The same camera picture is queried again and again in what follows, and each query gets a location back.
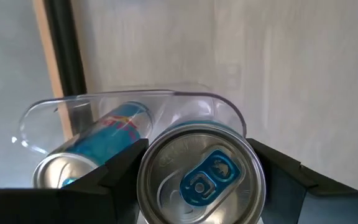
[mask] can rim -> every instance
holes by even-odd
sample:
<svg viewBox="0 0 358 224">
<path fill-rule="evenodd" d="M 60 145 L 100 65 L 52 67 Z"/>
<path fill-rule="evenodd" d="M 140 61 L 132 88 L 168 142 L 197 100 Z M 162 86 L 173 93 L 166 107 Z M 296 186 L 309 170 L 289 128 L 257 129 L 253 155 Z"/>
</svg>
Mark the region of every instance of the can rim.
<svg viewBox="0 0 358 224">
<path fill-rule="evenodd" d="M 32 174 L 33 188 L 40 188 L 40 185 L 41 185 L 40 184 L 40 176 L 42 175 L 43 171 L 45 170 L 45 166 L 49 162 L 52 162 L 54 159 L 57 159 L 59 157 L 68 157 L 68 158 L 72 158 L 72 159 L 77 159 L 81 162 L 87 163 L 94 169 L 98 168 L 98 165 L 96 163 L 94 163 L 92 160 L 90 160 L 82 155 L 79 155 L 79 154 L 70 153 L 70 152 L 59 152 L 59 153 L 50 154 L 45 159 L 42 159 L 41 162 L 39 162 L 37 167 L 35 168 L 35 170 Z"/>
<path fill-rule="evenodd" d="M 158 154 L 159 150 L 163 149 L 164 146 L 171 142 L 170 138 L 172 136 L 186 133 L 187 131 L 191 130 L 197 130 L 200 131 L 200 133 L 203 133 L 203 131 L 215 131 L 227 136 L 228 140 L 234 140 L 237 144 L 240 144 L 241 146 L 244 146 L 244 148 L 246 148 L 246 150 L 244 150 L 245 152 L 243 153 L 243 155 L 248 156 L 251 160 L 250 165 L 254 169 L 253 172 L 255 172 L 255 175 L 257 176 L 255 184 L 258 187 L 254 194 L 255 198 L 252 199 L 255 204 L 252 206 L 251 211 L 247 214 L 242 214 L 241 216 L 239 216 L 239 218 L 236 220 L 236 223 L 248 223 L 250 221 L 251 223 L 257 223 L 262 214 L 266 197 L 265 176 L 259 158 L 256 156 L 256 153 L 245 139 L 239 138 L 238 135 L 231 133 L 230 131 L 225 130 L 222 127 L 211 126 L 202 123 L 186 124 L 184 126 L 179 126 L 167 131 L 166 133 L 163 133 L 156 138 L 156 140 L 150 145 L 149 149 L 144 154 L 142 162 L 140 163 L 139 173 L 137 176 L 137 199 L 139 202 L 139 207 L 146 221 L 156 224 L 168 223 L 168 221 L 166 221 L 162 214 L 156 213 L 147 201 L 146 195 L 148 194 L 148 192 L 146 190 L 146 186 L 148 185 L 148 182 L 145 178 L 150 172 L 147 168 L 149 164 L 151 164 L 150 162 L 153 161 L 155 156 Z"/>
</svg>

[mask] aluminum can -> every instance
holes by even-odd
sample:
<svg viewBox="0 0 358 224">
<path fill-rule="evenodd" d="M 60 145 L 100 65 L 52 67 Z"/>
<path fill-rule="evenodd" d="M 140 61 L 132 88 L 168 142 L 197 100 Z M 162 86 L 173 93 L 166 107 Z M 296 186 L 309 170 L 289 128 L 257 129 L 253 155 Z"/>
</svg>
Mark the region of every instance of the aluminum can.
<svg viewBox="0 0 358 224">
<path fill-rule="evenodd" d="M 60 188 L 103 165 L 153 126 L 150 110 L 130 101 L 112 110 L 89 129 L 52 151 L 33 174 L 35 188 Z"/>
<path fill-rule="evenodd" d="M 249 143 L 197 119 L 174 124 L 140 164 L 137 197 L 147 223 L 257 223 L 265 178 Z"/>
</svg>

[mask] clear plastic holder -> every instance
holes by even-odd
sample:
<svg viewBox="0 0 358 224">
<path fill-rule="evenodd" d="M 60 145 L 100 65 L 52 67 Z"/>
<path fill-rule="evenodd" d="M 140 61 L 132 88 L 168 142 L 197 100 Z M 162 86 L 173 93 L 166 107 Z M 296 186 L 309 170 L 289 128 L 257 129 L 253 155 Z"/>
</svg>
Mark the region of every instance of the clear plastic holder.
<svg viewBox="0 0 358 224">
<path fill-rule="evenodd" d="M 191 118 L 211 119 L 246 135 L 241 112 L 229 100 L 210 93 L 208 87 L 190 83 L 156 88 L 127 86 L 116 88 L 118 91 L 38 101 L 23 114 L 19 135 L 12 141 L 47 155 L 127 101 L 138 101 L 150 110 L 153 129 L 142 136 L 150 142 L 174 122 Z"/>
</svg>

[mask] blue pull tab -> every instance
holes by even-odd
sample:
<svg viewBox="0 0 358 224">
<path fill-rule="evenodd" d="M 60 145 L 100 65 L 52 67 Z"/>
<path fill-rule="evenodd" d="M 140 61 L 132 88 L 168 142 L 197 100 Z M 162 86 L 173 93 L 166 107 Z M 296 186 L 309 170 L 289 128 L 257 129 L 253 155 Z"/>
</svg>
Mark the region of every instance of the blue pull tab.
<svg viewBox="0 0 358 224">
<path fill-rule="evenodd" d="M 225 153 L 219 149 L 215 150 L 181 180 L 180 194 L 189 205 L 209 205 L 240 173 Z"/>
</svg>

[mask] can lid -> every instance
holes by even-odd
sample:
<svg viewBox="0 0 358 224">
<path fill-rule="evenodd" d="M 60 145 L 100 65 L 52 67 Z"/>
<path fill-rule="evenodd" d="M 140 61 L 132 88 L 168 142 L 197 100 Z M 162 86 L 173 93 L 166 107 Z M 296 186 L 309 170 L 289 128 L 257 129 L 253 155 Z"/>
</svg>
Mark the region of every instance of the can lid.
<svg viewBox="0 0 358 224">
<path fill-rule="evenodd" d="M 137 196 L 149 223 L 257 223 L 265 201 L 264 174 L 245 139 L 192 124 L 149 147 Z"/>
<path fill-rule="evenodd" d="M 67 152 L 51 154 L 35 168 L 33 186 L 35 188 L 61 188 L 97 167 L 94 162 L 81 155 Z"/>
</svg>

